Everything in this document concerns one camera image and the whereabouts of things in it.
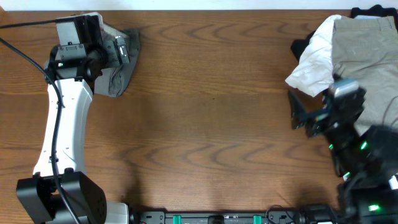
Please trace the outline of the dark grey shorts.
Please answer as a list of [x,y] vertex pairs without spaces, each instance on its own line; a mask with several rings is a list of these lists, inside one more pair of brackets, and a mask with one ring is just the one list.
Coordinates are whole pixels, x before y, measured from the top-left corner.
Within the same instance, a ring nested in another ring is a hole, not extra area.
[[90,50],[85,58],[61,60],[57,58],[58,47],[60,46],[58,44],[52,49],[50,59],[45,64],[45,70],[55,80],[85,80],[93,93],[114,98],[119,97],[129,84],[141,49],[138,29],[133,28],[120,31],[103,22],[103,29],[101,31],[103,40],[110,40],[119,35],[123,36],[126,40],[130,59],[128,64],[94,72],[93,50]]

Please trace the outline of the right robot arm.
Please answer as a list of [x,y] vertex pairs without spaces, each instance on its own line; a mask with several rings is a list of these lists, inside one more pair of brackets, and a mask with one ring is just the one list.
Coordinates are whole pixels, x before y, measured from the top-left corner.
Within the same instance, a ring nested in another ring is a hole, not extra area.
[[344,179],[338,186],[340,208],[306,205],[293,223],[397,223],[397,130],[377,124],[357,132],[366,89],[356,80],[337,78],[322,95],[323,107],[308,112],[290,90],[291,125],[329,143],[335,174]]

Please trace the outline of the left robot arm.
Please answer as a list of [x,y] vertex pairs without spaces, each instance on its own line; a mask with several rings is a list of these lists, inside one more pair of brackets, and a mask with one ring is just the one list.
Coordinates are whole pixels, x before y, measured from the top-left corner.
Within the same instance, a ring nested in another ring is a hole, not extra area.
[[109,58],[98,81],[82,75],[59,75],[48,88],[49,115],[44,144],[33,176],[17,182],[17,198],[34,223],[129,223],[125,203],[108,202],[103,190],[86,175],[84,147],[93,95],[119,97],[127,88],[141,49],[137,34],[103,39]]

